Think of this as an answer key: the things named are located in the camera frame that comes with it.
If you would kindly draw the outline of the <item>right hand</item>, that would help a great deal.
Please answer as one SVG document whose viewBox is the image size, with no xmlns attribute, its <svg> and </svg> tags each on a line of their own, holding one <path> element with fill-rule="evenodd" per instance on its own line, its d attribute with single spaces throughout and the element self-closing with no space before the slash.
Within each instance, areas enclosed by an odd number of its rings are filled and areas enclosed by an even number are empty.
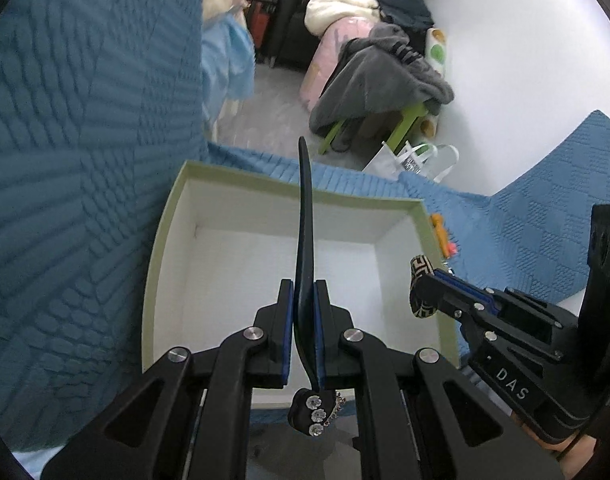
<svg viewBox="0 0 610 480">
<path fill-rule="evenodd" d="M 610 463 L 604 459 L 604 445 L 589 434 L 574 434 L 555 448 L 565 479 L 610 479 Z"/>
</svg>

